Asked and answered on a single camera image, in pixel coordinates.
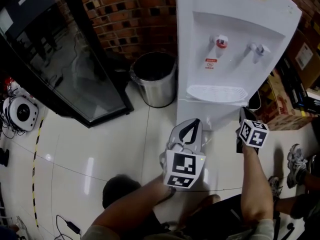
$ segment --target forearm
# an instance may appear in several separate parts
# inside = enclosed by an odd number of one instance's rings
[[[252,147],[243,146],[244,177],[241,210],[246,221],[273,218],[273,196],[268,180]]]
[[[117,234],[134,229],[152,212],[167,191],[161,175],[109,205],[92,225],[107,227]]]

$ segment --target black door frame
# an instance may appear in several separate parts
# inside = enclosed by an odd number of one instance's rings
[[[5,5],[10,0],[0,0],[0,10],[2,10]],[[117,61],[112,58],[108,58],[105,51],[103,50],[100,41],[94,31],[91,21],[84,9],[82,0],[65,0],[70,12],[78,25],[79,29],[84,34],[93,54],[96,56],[97,61],[101,64],[101,68],[105,71],[106,75],[109,77],[114,87],[118,91],[125,108],[118,111],[101,116],[92,122],[85,119],[80,113],[78,113],[74,108],[68,105],[64,100],[62,100],[58,94],[53,91],[53,87],[47,85],[47,83],[40,78],[30,66],[27,65],[11,48],[6,39],[0,34],[0,51],[2,53],[1,67],[5,70],[17,83],[26,89],[32,96],[37,100],[47,106],[49,109],[53,110],[55,113],[63,117],[72,117],[79,121],[81,124],[90,128],[101,124],[103,122],[112,120],[122,115],[128,115],[134,110],[126,92],[125,92],[125,79],[118,80],[117,72],[114,69],[117,68]]]

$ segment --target glass door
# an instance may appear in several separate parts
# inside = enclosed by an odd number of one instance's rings
[[[0,0],[0,33],[4,69],[58,114],[91,127],[133,110],[115,72],[129,67],[107,57],[81,0]]]

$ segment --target trash can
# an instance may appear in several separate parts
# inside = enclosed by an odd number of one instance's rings
[[[138,84],[144,102],[153,108],[163,108],[175,100],[176,69],[175,57],[155,51],[138,58],[129,73]]]

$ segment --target yellow and black striped tape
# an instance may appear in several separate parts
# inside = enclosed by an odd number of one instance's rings
[[[35,200],[35,168],[36,168],[36,157],[37,157],[37,150],[38,150],[38,142],[39,142],[39,137],[40,137],[41,127],[42,127],[43,121],[44,121],[44,118],[41,119],[41,123],[40,123],[39,130],[38,130],[38,137],[36,138],[36,142],[35,142],[35,151],[34,151],[34,156],[33,156],[33,169],[32,169],[33,210],[34,210],[35,224],[36,224],[37,228],[39,228],[39,225],[38,225],[38,220],[37,220],[36,200]]]

